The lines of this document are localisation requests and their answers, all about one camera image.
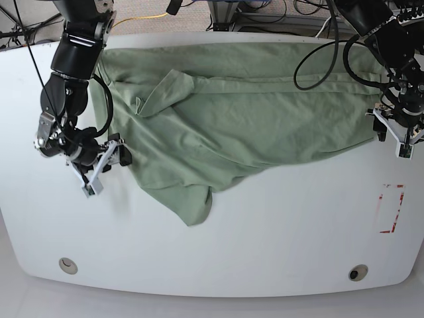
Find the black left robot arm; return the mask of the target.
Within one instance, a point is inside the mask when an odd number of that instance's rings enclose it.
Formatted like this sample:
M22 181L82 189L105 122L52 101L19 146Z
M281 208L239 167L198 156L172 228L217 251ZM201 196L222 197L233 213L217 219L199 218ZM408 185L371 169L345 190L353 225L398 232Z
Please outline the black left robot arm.
M357 83L380 91L380 105L369 109L373 130L379 141L392 133L401 150L410 150L423 140L423 70L415 59L423 51L418 34L403 26L384 1L328 1L334 24L334 55L339 52L339 26L342 17L355 35L344 42L343 65ZM351 48L363 45L387 72L386 82L371 81L357 75L349 63Z

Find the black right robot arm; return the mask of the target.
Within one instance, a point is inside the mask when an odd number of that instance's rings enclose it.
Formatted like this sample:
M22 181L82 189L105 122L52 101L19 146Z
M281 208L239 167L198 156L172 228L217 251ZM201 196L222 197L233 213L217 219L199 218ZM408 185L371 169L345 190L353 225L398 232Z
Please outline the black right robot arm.
M35 146L45 157L63 154L82 177L99 159L107 159L108 144L97 138L111 126L114 105L110 89L95 73L116 17L113 1L55 1L64 29L52 60L50 78L42 85L41 114ZM76 127L88 103L89 81L105 94L106 120L100 128Z

